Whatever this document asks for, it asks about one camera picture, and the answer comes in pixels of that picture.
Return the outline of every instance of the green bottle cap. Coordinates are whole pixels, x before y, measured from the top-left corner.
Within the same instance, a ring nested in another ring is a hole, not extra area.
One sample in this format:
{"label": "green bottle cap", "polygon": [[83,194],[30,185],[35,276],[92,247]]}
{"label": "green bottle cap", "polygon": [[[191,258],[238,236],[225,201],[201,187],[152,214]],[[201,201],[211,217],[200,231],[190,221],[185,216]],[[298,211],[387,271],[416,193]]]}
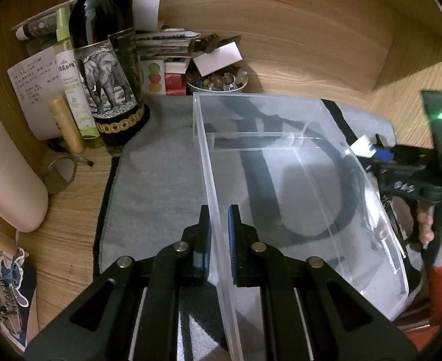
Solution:
{"label": "green bottle cap", "polygon": [[69,16],[70,10],[69,6],[61,7],[56,12],[56,34],[57,40],[61,41],[69,38]]}

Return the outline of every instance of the bowl of stones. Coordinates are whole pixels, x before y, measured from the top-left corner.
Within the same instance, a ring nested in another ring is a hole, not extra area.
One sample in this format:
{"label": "bowl of stones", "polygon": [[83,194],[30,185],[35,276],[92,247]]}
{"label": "bowl of stones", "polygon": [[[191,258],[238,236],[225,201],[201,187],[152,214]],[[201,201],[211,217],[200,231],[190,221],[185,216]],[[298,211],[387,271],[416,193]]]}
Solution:
{"label": "bowl of stones", "polygon": [[227,66],[201,77],[197,70],[186,72],[186,82],[190,92],[242,92],[248,83],[248,74],[242,68]]}

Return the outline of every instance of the elephant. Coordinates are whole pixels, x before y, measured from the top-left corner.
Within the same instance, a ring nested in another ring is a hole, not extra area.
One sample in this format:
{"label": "elephant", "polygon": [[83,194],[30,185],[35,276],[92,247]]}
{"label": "elephant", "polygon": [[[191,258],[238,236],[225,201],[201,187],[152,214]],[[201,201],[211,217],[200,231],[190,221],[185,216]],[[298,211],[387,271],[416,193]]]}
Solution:
{"label": "elephant", "polygon": [[112,53],[101,51],[91,55],[87,61],[80,65],[80,71],[83,74],[82,78],[86,83],[90,96],[97,105],[98,113],[104,113],[101,107],[101,88],[104,90],[112,110],[119,108],[114,95],[116,86],[120,86],[124,90],[125,102],[130,100],[129,83],[119,66],[119,62]]}

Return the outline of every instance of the transparent plastic box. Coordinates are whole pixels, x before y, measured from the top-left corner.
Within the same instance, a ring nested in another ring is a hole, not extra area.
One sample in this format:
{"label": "transparent plastic box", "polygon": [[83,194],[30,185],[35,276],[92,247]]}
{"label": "transparent plastic box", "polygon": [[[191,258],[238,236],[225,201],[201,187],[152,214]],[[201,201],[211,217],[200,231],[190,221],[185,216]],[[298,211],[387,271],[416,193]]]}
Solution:
{"label": "transparent plastic box", "polygon": [[233,360],[263,359],[258,288],[233,284],[227,211],[286,256],[323,258],[388,319],[408,295],[379,196],[321,100],[194,94],[218,297]]}

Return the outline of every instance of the blue cartoon character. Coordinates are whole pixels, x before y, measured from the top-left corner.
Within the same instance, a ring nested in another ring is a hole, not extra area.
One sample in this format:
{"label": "blue cartoon character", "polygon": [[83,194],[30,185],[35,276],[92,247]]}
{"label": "blue cartoon character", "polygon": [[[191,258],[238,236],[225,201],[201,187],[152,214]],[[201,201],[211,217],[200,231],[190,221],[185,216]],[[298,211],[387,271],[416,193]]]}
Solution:
{"label": "blue cartoon character", "polygon": [[4,280],[5,284],[11,288],[18,304],[21,307],[28,307],[29,301],[19,291],[22,284],[22,277],[24,275],[24,270],[22,269],[24,260],[25,253],[24,250],[20,248],[12,257],[12,262],[9,267],[5,265],[4,259],[1,261],[1,273],[2,279]]}

